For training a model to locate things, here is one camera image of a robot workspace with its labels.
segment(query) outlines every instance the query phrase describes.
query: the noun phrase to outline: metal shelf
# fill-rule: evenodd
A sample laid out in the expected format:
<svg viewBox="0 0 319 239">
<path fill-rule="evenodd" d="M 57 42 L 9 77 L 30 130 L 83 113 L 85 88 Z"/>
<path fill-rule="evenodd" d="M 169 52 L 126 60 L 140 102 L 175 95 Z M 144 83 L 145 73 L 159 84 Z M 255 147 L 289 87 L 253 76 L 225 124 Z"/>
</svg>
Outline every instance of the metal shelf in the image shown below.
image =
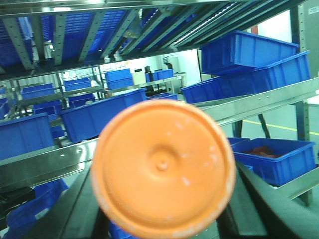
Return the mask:
<svg viewBox="0 0 319 239">
<path fill-rule="evenodd" d="M 313 78 L 268 92 L 241 99 L 236 98 L 230 102 L 226 102 L 229 99 L 223 99 L 201 103 L 198 106 L 220 125 L 225 125 L 313 97 L 317 89 L 319 89 L 319 78 Z M 35 186 L 80 172 L 84 164 L 92 159 L 96 142 L 97 139 L 93 139 L 37 156 L 26 157 L 23 160 L 21 159 L 23 155 L 19 159 L 2 160 L 0 161 L 0 190 Z M 24 169 L 23 173 L 14 173 L 21 168 Z"/>
<path fill-rule="evenodd" d="M 19 0 L 0 3 L 3 37 L 21 63 L 0 65 L 0 80 L 173 53 L 245 30 L 303 0 Z M 30 17 L 34 60 L 19 17 Z M 48 41 L 53 46 L 53 57 Z"/>
</svg>

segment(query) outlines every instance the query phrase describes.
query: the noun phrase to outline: warehouse shelving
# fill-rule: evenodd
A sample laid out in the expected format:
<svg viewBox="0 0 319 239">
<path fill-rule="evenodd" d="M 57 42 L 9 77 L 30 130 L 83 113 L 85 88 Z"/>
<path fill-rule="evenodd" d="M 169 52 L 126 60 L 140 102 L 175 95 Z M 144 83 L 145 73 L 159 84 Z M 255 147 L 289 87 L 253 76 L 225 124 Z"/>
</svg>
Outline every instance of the warehouse shelving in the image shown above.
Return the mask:
<svg viewBox="0 0 319 239">
<path fill-rule="evenodd" d="M 0 21 L 7 30 L 9 42 L 18 53 L 21 63 L 0 65 L 0 81 L 5 81 L 7 96 L 16 105 L 29 105 L 51 100 L 63 100 L 81 93 L 115 93 L 153 84 L 180 81 L 174 77 L 157 82 L 104 90 L 99 65 L 130 59 L 196 49 L 233 30 L 245 30 L 280 12 L 302 3 L 303 0 L 13 0 L 0 2 Z M 73 27 L 70 16 L 88 15 L 81 25 L 81 43 L 72 57 L 64 58 L 64 47 L 70 45 L 68 29 Z M 33 31 L 34 58 L 27 57 L 28 49 L 17 19 L 28 17 Z M 104 26 L 111 21 L 112 27 Z M 106 44 L 94 47 L 103 39 Z M 98 86 L 27 100 L 19 100 L 14 81 L 45 75 L 59 75 L 80 68 L 98 68 Z M 298 138 L 309 139 L 307 105 L 304 100 L 316 96 L 319 78 L 260 94 L 195 104 L 213 117 L 219 125 L 237 123 L 287 105 L 296 105 Z M 60 119 L 51 126 L 61 124 Z M 96 142 L 92 139 L 59 149 L 35 151 L 32 154 L 0 161 L 0 190 L 36 186 L 54 179 L 83 171 L 91 164 Z M 16 173 L 23 168 L 23 173 Z M 318 168 L 291 181 L 277 190 L 287 197 L 304 194 L 319 182 Z"/>
</svg>

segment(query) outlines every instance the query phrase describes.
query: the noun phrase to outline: metal post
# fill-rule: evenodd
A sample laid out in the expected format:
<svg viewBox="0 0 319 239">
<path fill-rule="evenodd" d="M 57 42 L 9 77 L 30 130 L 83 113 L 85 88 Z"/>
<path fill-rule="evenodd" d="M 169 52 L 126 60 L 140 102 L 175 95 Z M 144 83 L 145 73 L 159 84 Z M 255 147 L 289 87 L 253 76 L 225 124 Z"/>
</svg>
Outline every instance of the metal post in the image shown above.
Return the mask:
<svg viewBox="0 0 319 239">
<path fill-rule="evenodd" d="M 263 114 L 259 114 L 258 118 L 259 118 L 259 121 L 261 123 L 261 127 L 263 128 L 263 132 L 265 134 L 265 137 L 266 138 L 271 138 L 269 130 L 268 130 L 267 125 L 266 125 L 266 121 L 265 121 L 264 115 Z"/>
<path fill-rule="evenodd" d="M 237 121 L 232 123 L 232 127 L 233 127 L 233 135 L 236 138 L 241 138 L 241 130 L 243 128 L 243 121 Z"/>
<path fill-rule="evenodd" d="M 104 99 L 105 98 L 105 94 L 104 94 L 105 87 L 104 87 L 104 82 L 103 82 L 103 77 L 102 77 L 102 71 L 101 71 L 101 67 L 100 66 L 97 66 L 97 67 L 98 67 L 99 75 L 100 75 L 100 79 L 101 79 L 101 87 L 102 87 L 101 95 L 102 95 L 102 98 Z"/>
<path fill-rule="evenodd" d="M 56 73 L 56 78 L 57 78 L 57 82 L 59 84 L 59 89 L 61 91 L 61 94 L 63 96 L 63 99 L 62 99 L 62 106 L 64 109 L 67 108 L 67 103 L 66 103 L 66 98 L 65 98 L 65 95 L 64 95 L 64 91 L 63 91 L 63 87 L 62 87 L 62 83 L 61 83 L 61 79 L 60 79 L 60 74 L 59 73 Z"/>
</svg>

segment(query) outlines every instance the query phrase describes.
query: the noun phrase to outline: metal shelving rack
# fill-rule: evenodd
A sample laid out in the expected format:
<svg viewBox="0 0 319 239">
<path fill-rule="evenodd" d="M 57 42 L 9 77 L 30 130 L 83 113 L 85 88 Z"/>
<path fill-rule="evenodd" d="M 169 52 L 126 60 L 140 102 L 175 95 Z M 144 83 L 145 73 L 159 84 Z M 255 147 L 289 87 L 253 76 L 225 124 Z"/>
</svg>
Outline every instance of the metal shelving rack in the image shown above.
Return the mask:
<svg viewBox="0 0 319 239">
<path fill-rule="evenodd" d="M 195 49 L 232 30 L 247 29 L 302 2 L 303 0 L 13 0 L 10 3 L 1 1 L 0 20 L 18 51 L 21 64 L 13 68 L 0 66 L 0 81 L 56 74 L 70 69 Z M 107 44 L 90 52 L 89 48 L 99 33 L 99 26 L 104 20 L 112 19 L 108 18 L 107 14 L 115 11 L 123 11 L 123 14 L 115 23 L 115 27 L 109 30 L 110 38 L 106 41 Z M 63 46 L 68 41 L 65 38 L 65 29 L 69 27 L 67 18 L 72 13 L 90 13 L 91 20 L 83 32 L 82 47 L 76 52 L 76 57 L 63 59 Z M 15 18 L 25 16 L 31 20 L 36 59 L 39 59 L 36 62 L 25 57 L 27 49 L 21 44 L 22 34 L 15 24 Z M 43 16 L 53 18 L 53 58 L 46 58 L 41 18 Z M 140 20 L 144 21 L 142 27 L 132 30 L 134 23 Z M 319 78 L 241 99 L 219 100 L 196 106 L 212 116 L 220 125 L 226 125 L 265 111 L 296 104 L 298 138 L 307 140 L 308 106 L 303 100 L 315 96 L 316 89 L 319 89 Z M 34 103 L 34 100 L 21 101 L 21 104 L 28 105 Z M 90 164 L 96 141 L 94 139 L 78 143 L 25 157 L 24 160 L 0 161 L 0 190 L 35 186 L 82 171 L 86 164 Z M 24 169 L 23 174 L 16 174 L 20 168 Z M 317 170 L 310 176 L 312 179 L 315 177 L 318 177 Z M 309 182 L 313 182 L 312 186 L 317 184 L 310 179 L 302 181 L 301 186 L 298 184 L 301 194 L 311 188 Z M 291 188 L 295 190 L 296 185 L 290 189 L 287 186 L 285 193 L 290 194 Z"/>
</svg>

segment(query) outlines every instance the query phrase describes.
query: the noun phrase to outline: storage bin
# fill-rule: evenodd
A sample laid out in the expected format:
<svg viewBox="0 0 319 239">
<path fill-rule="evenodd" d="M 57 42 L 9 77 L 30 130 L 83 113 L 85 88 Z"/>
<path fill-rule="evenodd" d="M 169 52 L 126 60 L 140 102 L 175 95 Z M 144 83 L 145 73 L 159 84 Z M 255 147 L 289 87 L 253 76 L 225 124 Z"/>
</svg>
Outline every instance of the storage bin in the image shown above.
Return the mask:
<svg viewBox="0 0 319 239">
<path fill-rule="evenodd" d="M 161 70 L 161 71 L 153 72 L 153 79 L 155 81 L 171 78 L 173 76 L 174 76 L 173 69 Z"/>
<path fill-rule="evenodd" d="M 0 122 L 0 160 L 53 145 L 45 113 Z"/>
<path fill-rule="evenodd" d="M 62 111 L 62 103 L 59 100 L 49 101 L 41 104 L 33 105 L 35 114 L 47 113 L 49 120 L 55 120 Z"/>
<path fill-rule="evenodd" d="M 249 138 L 236 138 L 236 137 L 229 137 L 228 138 L 230 145 L 234 145 L 236 143 L 249 140 Z"/>
<path fill-rule="evenodd" d="M 278 158 L 247 154 L 256 147 L 268 146 Z M 253 166 L 256 174 L 266 182 L 281 186 L 316 167 L 314 142 L 286 139 L 256 138 L 233 146 L 235 159 Z"/>
<path fill-rule="evenodd" d="M 190 104 L 224 98 L 220 82 L 212 78 L 181 89 L 186 101 Z"/>
<path fill-rule="evenodd" d="M 0 120 L 4 119 L 4 116 L 9 113 L 9 110 L 8 99 L 0 99 Z"/>
<path fill-rule="evenodd" d="M 45 183 L 34 188 L 35 199 L 26 202 L 8 214 L 7 225 L 12 229 L 19 229 L 26 225 L 34 225 L 58 201 L 61 193 L 68 186 L 63 179 Z"/>
<path fill-rule="evenodd" d="M 150 99 L 172 99 L 178 100 L 178 94 L 171 94 L 171 93 L 160 93 L 158 95 L 150 96 Z"/>
<path fill-rule="evenodd" d="M 75 108 L 87 104 L 87 102 L 95 102 L 95 97 L 92 93 L 69 98 L 70 108 Z"/>
<path fill-rule="evenodd" d="M 294 43 L 234 31 L 200 48 L 202 72 L 218 76 L 252 70 L 293 56 L 297 48 Z"/>
<path fill-rule="evenodd" d="M 106 81 L 121 80 L 121 79 L 129 78 L 129 77 L 132 77 L 129 69 L 107 71 L 105 73 Z"/>
<path fill-rule="evenodd" d="M 108 89 L 113 90 L 113 89 L 118 89 L 126 86 L 132 86 L 134 85 L 133 78 L 125 78 L 125 79 L 120 79 L 120 80 L 114 80 L 114 81 L 107 81 L 108 84 Z"/>
<path fill-rule="evenodd" d="M 146 100 L 145 89 L 62 111 L 66 132 L 73 143 L 98 136 L 104 126 L 121 110 Z"/>
<path fill-rule="evenodd" d="M 311 78 L 307 54 L 299 53 L 283 61 L 253 71 L 218 76 L 182 88 L 188 103 L 257 94 Z"/>
<path fill-rule="evenodd" d="M 110 222 L 109 231 L 112 236 L 112 239 L 138 239 L 137 237 L 124 231 L 122 228 L 117 226 L 114 222 Z"/>
<path fill-rule="evenodd" d="M 21 90 L 21 95 L 23 99 L 30 99 L 34 97 L 46 96 L 51 94 L 54 94 L 54 88 L 52 83 L 24 87 Z"/>
<path fill-rule="evenodd" d="M 91 87 L 91 80 L 90 78 L 81 78 L 77 80 L 64 81 L 64 87 L 66 91 Z"/>
<path fill-rule="evenodd" d="M 61 125 L 57 125 L 57 126 L 51 127 L 51 133 L 52 133 L 52 138 L 53 139 L 56 139 L 56 138 L 59 138 L 59 137 L 63 137 L 65 135 L 65 132 L 64 132 L 64 130 L 63 130 Z"/>
<path fill-rule="evenodd" d="M 216 78 L 223 97 L 261 93 L 310 79 L 308 53 L 302 52 L 253 71 Z"/>
</svg>

